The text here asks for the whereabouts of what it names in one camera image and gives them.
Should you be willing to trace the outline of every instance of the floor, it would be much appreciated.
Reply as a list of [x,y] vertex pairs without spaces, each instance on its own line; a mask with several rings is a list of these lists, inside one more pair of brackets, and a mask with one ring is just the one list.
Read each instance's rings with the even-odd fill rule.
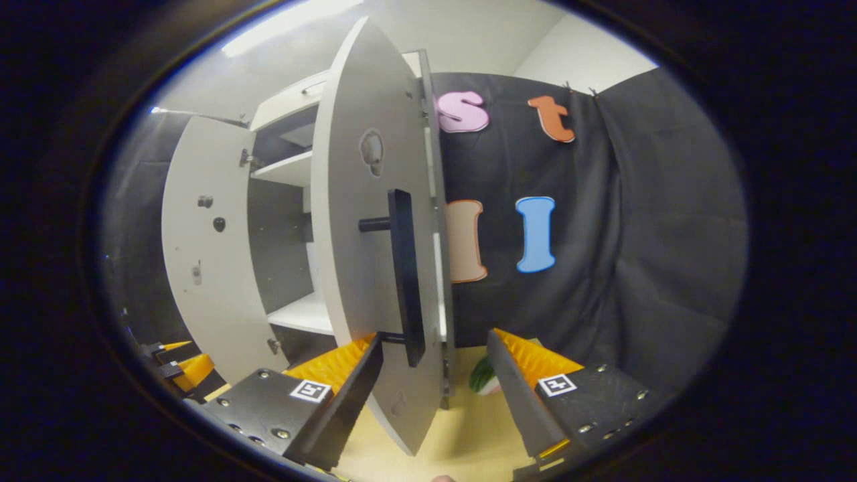
[[[512,470],[530,465],[502,392],[480,396],[467,386],[470,372],[486,354],[485,346],[458,348],[456,354],[455,396],[448,410],[438,409],[416,456],[402,452],[364,408],[333,472],[354,482],[430,482],[439,475],[456,482],[508,482]],[[229,385],[206,398],[227,389]]]

